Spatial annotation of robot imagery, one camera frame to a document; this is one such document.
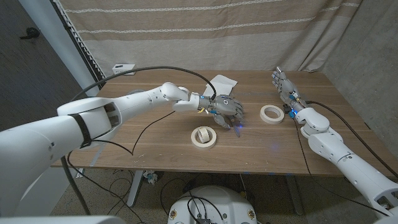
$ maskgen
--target white paper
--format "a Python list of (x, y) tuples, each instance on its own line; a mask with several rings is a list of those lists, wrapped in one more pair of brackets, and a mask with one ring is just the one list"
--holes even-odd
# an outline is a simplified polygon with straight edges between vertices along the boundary
[[(238, 82), (230, 78), (227, 78), (223, 75), (217, 75), (210, 81), (210, 83), (213, 84), (213, 86), (215, 87), (218, 96), (218, 95), (229, 95), (232, 91), (232, 88)], [(207, 84), (203, 96), (212, 96), (212, 95), (213, 95), (213, 89), (209, 84)]]

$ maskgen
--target gray robot hand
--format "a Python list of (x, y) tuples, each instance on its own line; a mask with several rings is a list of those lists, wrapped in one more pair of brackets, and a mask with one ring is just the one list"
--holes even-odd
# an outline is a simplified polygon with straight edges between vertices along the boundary
[(300, 98), (300, 93), (297, 87), (288, 78), (286, 78), (285, 72), (282, 71), (280, 67), (276, 67), (276, 71), (272, 74), (272, 84), (278, 89), (280, 98), (286, 104), (290, 104), (292, 101), (292, 96), (294, 98)]
[(200, 107), (203, 107), (210, 113), (215, 114), (214, 120), (224, 128), (230, 128), (229, 124), (226, 123), (224, 116), (233, 116), (240, 121), (243, 119), (244, 110), (242, 103), (228, 95), (217, 96), (214, 100), (211, 100), (208, 97), (201, 97)]

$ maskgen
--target table leg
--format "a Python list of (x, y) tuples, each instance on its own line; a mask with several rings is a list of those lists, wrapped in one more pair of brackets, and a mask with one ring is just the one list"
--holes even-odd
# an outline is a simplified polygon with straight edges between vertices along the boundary
[(144, 173), (143, 170), (136, 170), (136, 172), (134, 173), (134, 178), (131, 183), (129, 198), (127, 199), (127, 205), (129, 207), (133, 207), (134, 204), (136, 203), (138, 191), (142, 184), (143, 173)]
[(299, 188), (297, 187), (296, 179), (292, 175), (287, 175), (286, 181), (287, 181), (287, 187), (289, 188), (290, 191), (290, 196), (292, 197), (294, 210), (297, 215), (303, 215), (304, 209), (303, 209), (303, 204), (301, 202)]

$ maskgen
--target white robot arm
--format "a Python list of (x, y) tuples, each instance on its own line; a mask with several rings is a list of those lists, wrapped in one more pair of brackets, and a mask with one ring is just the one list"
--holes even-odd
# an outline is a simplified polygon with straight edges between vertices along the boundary
[(56, 160), (76, 148), (89, 149), (111, 140), (128, 119), (168, 102), (177, 111), (206, 108), (241, 118), (239, 102), (214, 100), (173, 83), (119, 98), (86, 98), (57, 109), (57, 117), (0, 132), (0, 217), (11, 216), (28, 186)]
[[(297, 88), (279, 67), (272, 77), (281, 99), (290, 106), (289, 115), (304, 124), (301, 133), (308, 138), (311, 150), (337, 166), (373, 208), (398, 217), (398, 184), (351, 151), (329, 126), (328, 119), (301, 100)], [(386, 218), (379, 212), (376, 215)]]

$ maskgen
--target tape roll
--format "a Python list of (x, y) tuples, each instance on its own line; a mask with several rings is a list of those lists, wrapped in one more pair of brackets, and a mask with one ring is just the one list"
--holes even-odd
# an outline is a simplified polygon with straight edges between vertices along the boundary
[[(278, 115), (278, 118), (270, 118), (266, 115), (266, 111), (272, 111)], [(260, 110), (260, 118), (269, 124), (279, 124), (285, 117), (285, 113), (277, 106), (265, 105)]]
[(202, 143), (210, 141), (209, 132), (206, 128), (202, 127), (198, 129), (199, 139)]
[[(201, 143), (201, 142), (198, 142), (198, 140), (197, 140), (197, 137), (199, 135), (199, 130), (201, 128), (204, 128), (207, 131), (209, 141), (206, 143)], [(197, 149), (211, 149), (216, 144), (216, 139), (217, 139), (216, 132), (213, 130), (213, 128), (207, 127), (207, 126), (200, 126), (198, 128), (195, 128), (195, 130), (193, 130), (192, 134), (191, 134), (192, 144)]]

